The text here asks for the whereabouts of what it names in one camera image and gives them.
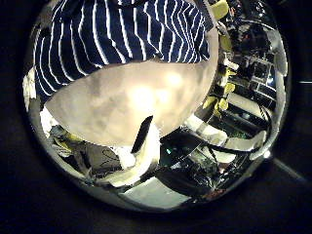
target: navy and white striped fabric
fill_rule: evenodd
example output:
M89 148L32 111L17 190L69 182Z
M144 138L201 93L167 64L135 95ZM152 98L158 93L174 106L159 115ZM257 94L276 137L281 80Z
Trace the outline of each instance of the navy and white striped fabric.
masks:
M51 29L34 46L36 89L43 101L108 64L159 58L209 59L203 14L184 0L60 0Z

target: machinery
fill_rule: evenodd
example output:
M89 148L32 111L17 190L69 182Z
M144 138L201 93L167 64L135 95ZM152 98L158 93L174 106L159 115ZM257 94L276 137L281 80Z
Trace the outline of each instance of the machinery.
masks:
M78 186L106 203L142 212L205 204L270 156L286 112L288 79L271 9L262 0L201 4L212 5L219 33L214 85L196 112L159 145L148 141L151 119L142 123L133 149L98 146L67 132L46 109L39 111L39 101L30 100L30 121L47 153ZM25 95L31 97L31 91Z

